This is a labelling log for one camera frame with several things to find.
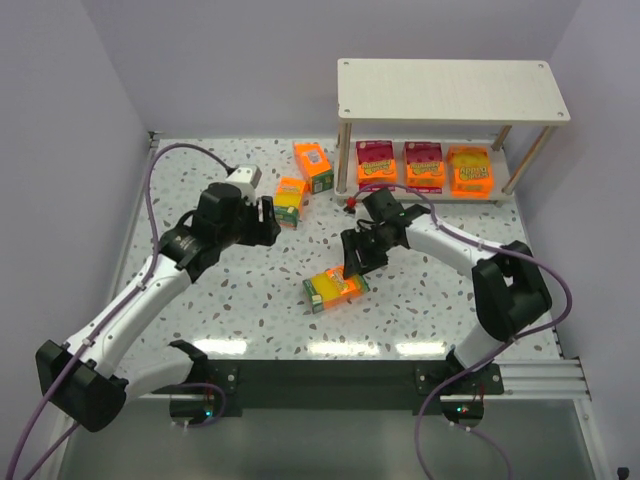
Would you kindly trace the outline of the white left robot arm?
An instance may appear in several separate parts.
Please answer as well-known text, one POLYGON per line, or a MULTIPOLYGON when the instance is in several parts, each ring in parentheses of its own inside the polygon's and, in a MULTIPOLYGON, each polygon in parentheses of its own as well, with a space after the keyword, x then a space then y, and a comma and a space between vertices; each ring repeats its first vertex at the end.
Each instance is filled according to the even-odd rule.
POLYGON ((45 400, 79 425, 98 432, 127 401, 207 375, 207 355, 184 340, 169 344, 162 360, 128 378, 115 372, 147 326, 194 284, 232 245, 275 244, 281 232, 270 196, 250 184, 215 182, 196 209, 160 238, 143 269, 109 305, 63 344, 45 342, 36 366, 45 400))

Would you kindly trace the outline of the orange magenta Scrub Mommy box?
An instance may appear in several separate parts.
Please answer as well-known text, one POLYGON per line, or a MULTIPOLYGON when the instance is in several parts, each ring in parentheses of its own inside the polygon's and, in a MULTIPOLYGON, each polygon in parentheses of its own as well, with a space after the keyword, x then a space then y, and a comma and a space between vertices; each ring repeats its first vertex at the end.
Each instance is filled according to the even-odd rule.
POLYGON ((360 187, 376 183, 396 183, 397 163, 390 140, 356 142, 357 183, 360 187))

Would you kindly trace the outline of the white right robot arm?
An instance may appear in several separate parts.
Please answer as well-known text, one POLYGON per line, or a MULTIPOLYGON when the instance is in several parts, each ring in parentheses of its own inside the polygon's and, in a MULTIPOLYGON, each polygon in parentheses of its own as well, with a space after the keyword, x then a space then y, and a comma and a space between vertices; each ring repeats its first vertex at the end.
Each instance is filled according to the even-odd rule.
POLYGON ((368 216, 340 234, 345 278, 386 266, 388 251, 402 247, 432 256, 472 282, 477 324, 447 354, 447 378, 479 370, 551 309, 540 266, 525 243, 474 237, 440 219, 430 201, 403 206, 388 188, 362 204, 368 216))

